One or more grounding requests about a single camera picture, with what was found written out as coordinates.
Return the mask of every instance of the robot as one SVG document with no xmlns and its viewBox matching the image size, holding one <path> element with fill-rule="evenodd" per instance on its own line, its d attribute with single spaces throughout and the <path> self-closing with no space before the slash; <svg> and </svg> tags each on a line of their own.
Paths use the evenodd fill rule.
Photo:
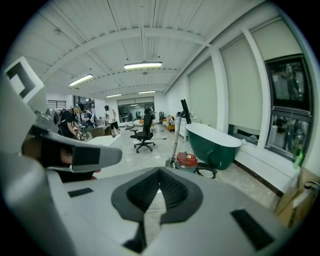
<svg viewBox="0 0 320 256">
<path fill-rule="evenodd" d="M 2 197 L 44 253 L 244 256 L 272 253 L 287 234 L 271 212 L 236 188 L 178 169 L 159 166 L 62 183 L 56 171 L 85 173 L 115 165 L 121 150 L 58 135 L 44 85 L 23 57 L 1 73 L 0 83 L 1 120 L 6 120 L 0 133 Z M 44 168 L 24 156 L 27 135 L 72 147 L 72 164 Z M 159 189 L 166 213 L 160 233 L 147 245 L 144 214 Z"/>
</svg>

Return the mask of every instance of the green bathtub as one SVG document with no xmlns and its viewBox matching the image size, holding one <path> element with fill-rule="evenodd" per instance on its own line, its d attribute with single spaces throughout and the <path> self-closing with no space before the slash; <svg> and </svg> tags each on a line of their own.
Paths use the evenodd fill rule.
<svg viewBox="0 0 320 256">
<path fill-rule="evenodd" d="M 242 145 L 241 141 L 202 123 L 186 125 L 195 156 L 218 170 L 227 169 Z"/>
</svg>

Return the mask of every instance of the white ceiling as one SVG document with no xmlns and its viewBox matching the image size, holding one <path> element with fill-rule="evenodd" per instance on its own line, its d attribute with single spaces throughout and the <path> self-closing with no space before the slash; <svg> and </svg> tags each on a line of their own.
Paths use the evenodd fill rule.
<svg viewBox="0 0 320 256">
<path fill-rule="evenodd" d="M 24 56 L 48 91 L 55 93 L 94 99 L 163 93 L 210 46 L 217 31 L 261 2 L 52 0 L 25 25 L 5 66 Z M 124 64 L 142 61 L 163 65 L 125 71 Z M 94 79 L 69 87 L 86 74 Z"/>
</svg>

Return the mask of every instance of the black t-shirt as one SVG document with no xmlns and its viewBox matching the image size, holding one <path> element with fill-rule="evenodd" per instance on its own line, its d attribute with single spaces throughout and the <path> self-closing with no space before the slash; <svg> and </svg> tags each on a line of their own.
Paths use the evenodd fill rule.
<svg viewBox="0 0 320 256">
<path fill-rule="evenodd" d="M 66 109 L 61 116 L 61 133 L 65 137 L 73 138 L 74 135 L 68 128 L 68 123 L 76 121 L 76 114 L 74 113 L 74 108 Z"/>
<path fill-rule="evenodd" d="M 90 119 L 92 117 L 92 114 L 89 112 L 89 113 L 86 113 L 85 116 Z M 86 121 L 86 124 L 88 125 L 88 127 L 94 126 L 94 124 L 90 120 Z"/>
</svg>

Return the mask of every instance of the ceiling light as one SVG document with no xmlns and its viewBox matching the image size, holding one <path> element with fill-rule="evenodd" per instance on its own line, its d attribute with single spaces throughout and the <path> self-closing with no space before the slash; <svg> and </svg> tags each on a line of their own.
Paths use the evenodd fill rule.
<svg viewBox="0 0 320 256">
<path fill-rule="evenodd" d="M 110 97 L 116 97 L 116 96 L 121 96 L 122 94 L 114 94 L 114 95 L 109 95 L 109 96 L 105 96 L 106 98 L 110 98 Z"/>
<path fill-rule="evenodd" d="M 75 86 L 75 85 L 77 85 L 77 84 L 79 84 L 79 83 L 81 83 L 81 82 L 83 82 L 85 80 L 88 80 L 90 78 L 93 78 L 93 75 L 92 74 L 87 74 L 86 76 L 78 79 L 77 81 L 74 81 L 74 82 L 70 83 L 69 86 Z"/>
<path fill-rule="evenodd" d="M 154 68 L 154 67 L 161 67 L 162 62 L 161 61 L 154 61 L 154 62 L 138 62 L 138 63 L 131 63 L 131 64 L 125 64 L 124 68 L 126 70 L 129 69 L 138 69 L 138 68 Z"/>
<path fill-rule="evenodd" d="M 140 91 L 138 94 L 150 94 L 150 93 L 155 93 L 155 90 L 149 90 L 149 91 Z"/>
</svg>

